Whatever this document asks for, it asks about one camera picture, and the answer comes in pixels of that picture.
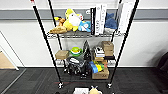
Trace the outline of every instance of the white box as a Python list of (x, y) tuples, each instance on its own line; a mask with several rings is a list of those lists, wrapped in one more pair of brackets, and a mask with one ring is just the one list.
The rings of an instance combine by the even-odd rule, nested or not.
[(106, 10), (107, 10), (107, 4), (102, 4), (101, 5), (101, 22), (100, 22), (100, 32), (99, 32), (99, 34), (103, 34), (103, 32), (104, 32)]
[(95, 35), (100, 32), (101, 4), (96, 4)]
[(120, 33), (126, 33), (132, 9), (133, 9), (133, 2), (126, 2), (119, 4), (117, 19), (118, 19), (118, 31), (120, 31)]
[(75, 88), (73, 94), (88, 94), (89, 88)]

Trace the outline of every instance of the product box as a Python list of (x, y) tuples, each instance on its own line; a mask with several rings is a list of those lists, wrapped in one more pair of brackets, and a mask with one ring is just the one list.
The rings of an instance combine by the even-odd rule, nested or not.
[(114, 51), (104, 51), (105, 56), (113, 56)]
[(102, 47), (104, 51), (113, 51), (114, 45), (111, 41), (102, 41)]
[(107, 65), (107, 63), (108, 63), (107, 60), (102, 61), (102, 64), (104, 64), (104, 65)]
[(109, 71), (108, 68), (104, 68), (103, 71), (98, 73), (92, 73), (92, 79), (108, 79), (109, 77)]
[(96, 54), (94, 53), (94, 60), (95, 61), (103, 61), (104, 57), (96, 57)]
[(56, 59), (61, 59), (61, 60), (66, 59), (68, 56), (69, 56), (69, 51), (63, 51), (63, 50), (59, 50), (55, 54)]

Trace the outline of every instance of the book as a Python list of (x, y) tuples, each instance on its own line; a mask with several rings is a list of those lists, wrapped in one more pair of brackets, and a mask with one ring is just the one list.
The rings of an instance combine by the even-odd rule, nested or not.
[(91, 35), (95, 34), (95, 15), (96, 15), (96, 8), (90, 8), (90, 15), (91, 15)]

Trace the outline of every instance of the caster wheel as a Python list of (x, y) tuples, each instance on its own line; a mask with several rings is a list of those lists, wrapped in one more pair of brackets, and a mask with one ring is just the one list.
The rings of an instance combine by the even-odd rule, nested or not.
[(64, 73), (66, 73), (67, 72), (67, 69), (64, 69)]
[(63, 88), (63, 83), (59, 83), (58, 88)]
[(112, 84), (107, 84), (107, 88), (111, 88), (112, 87)]

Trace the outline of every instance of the green object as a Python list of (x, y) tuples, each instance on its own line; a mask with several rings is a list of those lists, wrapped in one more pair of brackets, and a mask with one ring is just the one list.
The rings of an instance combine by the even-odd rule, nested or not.
[(70, 50), (70, 53), (73, 55), (73, 56), (80, 56), (82, 54), (82, 49), (79, 48), (79, 47), (73, 47), (71, 50)]

